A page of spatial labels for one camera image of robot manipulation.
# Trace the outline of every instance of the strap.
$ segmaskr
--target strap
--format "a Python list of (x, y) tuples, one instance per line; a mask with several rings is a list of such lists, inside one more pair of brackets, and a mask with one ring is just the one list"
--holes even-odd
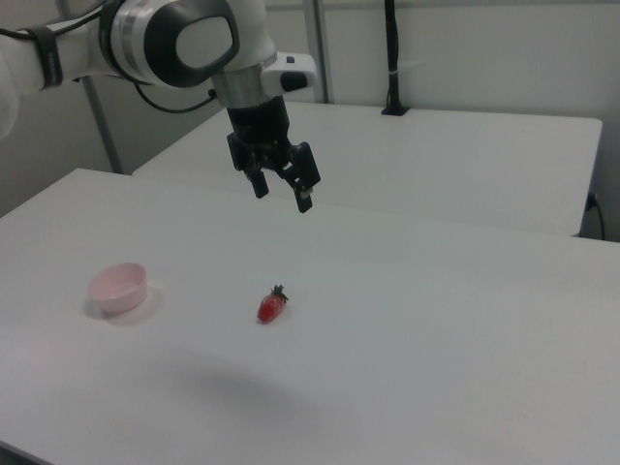
[(62, 84), (62, 66), (53, 31), (46, 26), (35, 26), (24, 30), (37, 45), (45, 82), (42, 90)]

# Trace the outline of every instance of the white wall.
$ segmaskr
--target white wall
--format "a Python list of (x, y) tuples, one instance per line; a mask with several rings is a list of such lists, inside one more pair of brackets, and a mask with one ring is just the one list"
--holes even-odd
[[(293, 0), (271, 0), (267, 5), (267, 29), (278, 51), (310, 54), (308, 45), (308, 31), (301, 0), (289, 9), (278, 10), (277, 3), (292, 4)], [(315, 102), (314, 89), (298, 90), (285, 96), (291, 102)]]
[[(403, 103), (602, 119), (593, 189), (608, 236), (620, 240), (620, 5), (415, 8), (420, 1), (397, 9), (401, 65), (420, 62), (401, 76)], [(325, 7), (335, 102), (384, 105), (383, 2)], [(593, 220), (586, 233), (596, 237)]]
[[(7, 29), (59, 17), (53, 2), (41, 0), (0, 0), (0, 12)], [(110, 169), (82, 85), (25, 98), (13, 131), (0, 139), (0, 216), (76, 168)]]
[[(190, 113), (163, 113), (147, 105), (130, 82), (113, 77), (93, 80), (114, 145), (128, 174), (222, 108), (218, 103), (211, 103)], [(159, 105), (182, 109), (208, 98), (209, 88), (208, 84), (194, 90), (149, 87), (144, 92)]]

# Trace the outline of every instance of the black cable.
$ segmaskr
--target black cable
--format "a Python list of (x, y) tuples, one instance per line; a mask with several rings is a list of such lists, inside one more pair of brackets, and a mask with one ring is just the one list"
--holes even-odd
[(2, 28), (0, 28), (0, 36), (10, 37), (11, 39), (18, 39), (19, 41), (34, 41), (34, 39), (25, 32), (9, 31)]
[[(399, 54), (399, 49), (400, 49), (400, 44), (398, 42), (398, 29), (396, 27), (396, 24), (394, 24), (394, 29), (396, 29), (396, 61), (398, 61), (398, 54)], [(386, 107), (389, 107), (389, 102), (391, 100), (391, 92), (389, 92), (389, 89), (387, 90), (387, 96), (386, 96)]]
[(144, 91), (141, 89), (139, 84), (134, 84), (134, 86), (136, 87), (136, 90), (138, 91), (138, 94), (142, 97), (142, 99), (147, 102), (150, 106), (154, 107), (155, 109), (158, 109), (159, 111), (163, 111), (164, 113), (173, 113), (173, 114), (179, 114), (179, 113), (189, 113), (190, 111), (194, 111), (196, 109), (200, 109), (202, 107), (204, 107), (207, 104), (210, 104), (211, 102), (213, 102), (217, 96), (215, 95), (215, 90), (211, 89), (209, 90), (209, 98), (200, 102), (199, 104), (196, 104), (192, 107), (189, 108), (182, 108), (182, 109), (172, 109), (172, 108), (165, 108), (162, 107), (160, 105), (157, 105), (155, 102), (153, 102), (151, 99), (149, 99), (148, 97), (146, 97), (146, 94), (144, 94)]
[(601, 240), (605, 240), (605, 222), (603, 221), (603, 212), (601, 211), (601, 206), (596, 199), (592, 199), (592, 206), (596, 207), (597, 211), (599, 212), (599, 221), (601, 223)]
[(84, 24), (86, 24), (86, 23), (92, 21), (93, 19), (96, 19), (97, 17), (99, 17), (100, 14), (101, 14), (101, 12), (96, 12), (96, 13), (94, 13), (92, 15), (87, 15), (87, 16), (83, 17), (78, 22), (75, 22), (75, 23), (73, 23), (73, 24), (71, 24), (69, 26), (65, 26), (62, 29), (55, 30), (54, 31), (54, 35), (56, 37), (58, 37), (58, 36), (62, 36), (63, 34), (66, 34), (67, 32), (71, 32), (71, 31), (73, 31), (75, 29), (78, 29), (80, 26), (83, 26)]
[[(105, 2), (101, 2), (97, 6), (93, 7), (91, 10), (85, 13), (85, 17), (83, 17), (80, 21), (53, 31), (54, 36), (58, 37), (63, 34), (66, 34), (67, 32), (71, 32), (75, 29), (78, 29), (80, 26), (83, 26), (87, 22), (90, 22), (93, 19), (96, 19), (97, 17), (99, 17), (99, 14), (100, 14), (100, 12), (97, 12), (97, 10), (101, 8), (104, 5), (104, 3)], [(20, 41), (33, 41), (34, 40), (33, 37), (31, 37), (29, 34), (25, 32), (9, 31), (8, 29), (2, 29), (2, 28), (0, 28), (0, 36), (6, 36), (6, 37), (10, 37), (11, 39), (18, 39)]]

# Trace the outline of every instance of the black power cord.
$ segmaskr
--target black power cord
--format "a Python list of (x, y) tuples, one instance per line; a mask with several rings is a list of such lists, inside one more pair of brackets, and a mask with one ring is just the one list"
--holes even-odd
[(590, 211), (592, 208), (596, 208), (599, 213), (599, 222), (601, 224), (601, 240), (605, 240), (605, 221), (603, 220), (603, 212), (601, 206), (597, 201), (596, 194), (588, 194), (588, 198), (585, 203), (585, 211)]
[[(95, 7), (93, 7), (92, 9), (90, 9), (88, 12), (85, 13), (84, 18), (82, 18), (78, 22), (75, 22), (61, 29), (57, 29), (53, 31), (54, 36), (56, 37), (62, 36), (63, 34), (76, 30), (80, 26), (83, 26), (84, 24), (86, 24), (87, 22), (90, 22), (93, 19), (96, 19), (100, 15), (100, 12), (98, 10), (104, 5), (104, 3), (106, 2), (101, 2)], [(6, 36), (6, 37), (10, 37), (11, 39), (17, 39), (20, 41), (33, 41), (34, 40), (34, 38), (30, 36), (30, 34), (28, 33), (9, 31), (7, 29), (2, 29), (2, 28), (0, 28), (0, 36)]]
[(134, 86), (136, 87), (136, 90), (138, 91), (138, 95), (140, 95), (142, 97), (142, 99), (147, 102), (150, 106), (152, 106), (155, 109), (158, 109), (159, 111), (163, 111), (164, 113), (173, 113), (173, 114), (181, 114), (181, 113), (189, 113), (190, 111), (194, 111), (196, 109), (201, 109), (202, 107), (204, 107), (207, 104), (210, 104), (211, 102), (213, 102), (214, 100), (217, 99), (217, 96), (215, 94), (215, 90), (210, 89), (209, 90), (209, 98), (193, 105), (192, 107), (188, 107), (188, 108), (181, 108), (181, 109), (172, 109), (172, 108), (165, 108), (162, 107), (160, 105), (157, 105), (155, 102), (153, 102), (151, 99), (149, 99), (146, 94), (144, 94), (144, 91), (141, 89), (140, 85), (135, 82)]
[(400, 103), (398, 87), (398, 26), (396, 25), (396, 10), (394, 0), (385, 0), (386, 10), (386, 37), (387, 37), (387, 70), (389, 71), (389, 87), (387, 91), (386, 107), (382, 114), (402, 116), (409, 109)]

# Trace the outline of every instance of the pink bowl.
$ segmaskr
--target pink bowl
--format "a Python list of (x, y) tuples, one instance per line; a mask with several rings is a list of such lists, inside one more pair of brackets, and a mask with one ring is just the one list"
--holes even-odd
[(107, 313), (122, 313), (146, 298), (146, 270), (138, 263), (104, 269), (88, 285), (88, 295)]

